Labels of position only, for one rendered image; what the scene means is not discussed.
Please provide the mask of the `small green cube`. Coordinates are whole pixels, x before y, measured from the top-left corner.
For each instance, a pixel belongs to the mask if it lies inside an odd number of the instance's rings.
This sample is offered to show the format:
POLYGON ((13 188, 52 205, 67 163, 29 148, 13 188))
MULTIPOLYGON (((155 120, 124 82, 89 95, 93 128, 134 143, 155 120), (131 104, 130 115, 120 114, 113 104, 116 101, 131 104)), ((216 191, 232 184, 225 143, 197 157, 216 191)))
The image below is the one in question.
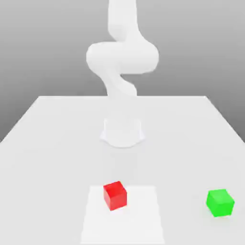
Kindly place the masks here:
POLYGON ((235 201, 226 189, 208 191, 206 205, 214 217, 230 216, 235 201))

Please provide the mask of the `small red cube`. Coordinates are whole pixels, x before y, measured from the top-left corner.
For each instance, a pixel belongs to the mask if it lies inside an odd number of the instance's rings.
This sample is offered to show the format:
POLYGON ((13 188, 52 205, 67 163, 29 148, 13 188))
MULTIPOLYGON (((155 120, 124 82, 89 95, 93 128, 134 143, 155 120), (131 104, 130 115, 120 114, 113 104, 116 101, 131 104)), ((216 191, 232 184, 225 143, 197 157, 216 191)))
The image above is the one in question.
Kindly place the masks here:
POLYGON ((110 211, 127 205, 127 191, 120 181, 104 185, 103 197, 110 211))

